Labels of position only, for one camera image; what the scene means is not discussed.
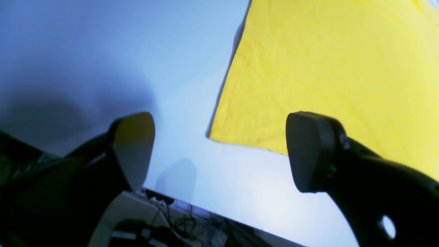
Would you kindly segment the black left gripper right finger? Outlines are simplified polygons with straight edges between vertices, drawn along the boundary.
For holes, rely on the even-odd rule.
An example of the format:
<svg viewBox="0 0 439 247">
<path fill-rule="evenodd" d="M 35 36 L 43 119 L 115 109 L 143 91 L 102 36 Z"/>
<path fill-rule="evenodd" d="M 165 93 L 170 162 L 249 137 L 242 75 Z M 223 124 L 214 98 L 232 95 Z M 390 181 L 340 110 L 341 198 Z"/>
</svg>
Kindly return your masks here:
<svg viewBox="0 0 439 247">
<path fill-rule="evenodd" d="M 286 144 L 296 188 L 327 193 L 359 246 L 438 246 L 436 180 L 380 157 L 337 119 L 310 111 L 287 116 Z"/>
</svg>

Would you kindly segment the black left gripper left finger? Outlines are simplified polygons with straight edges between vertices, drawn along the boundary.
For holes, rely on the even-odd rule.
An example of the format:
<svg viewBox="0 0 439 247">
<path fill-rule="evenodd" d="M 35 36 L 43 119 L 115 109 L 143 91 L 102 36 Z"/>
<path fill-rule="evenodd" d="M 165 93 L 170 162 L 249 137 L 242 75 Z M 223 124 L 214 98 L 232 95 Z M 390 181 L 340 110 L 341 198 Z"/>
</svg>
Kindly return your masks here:
<svg viewBox="0 0 439 247">
<path fill-rule="evenodd" d="M 2 247 L 86 247 L 109 204 L 142 188 L 155 121 L 142 111 L 1 186 Z"/>
</svg>

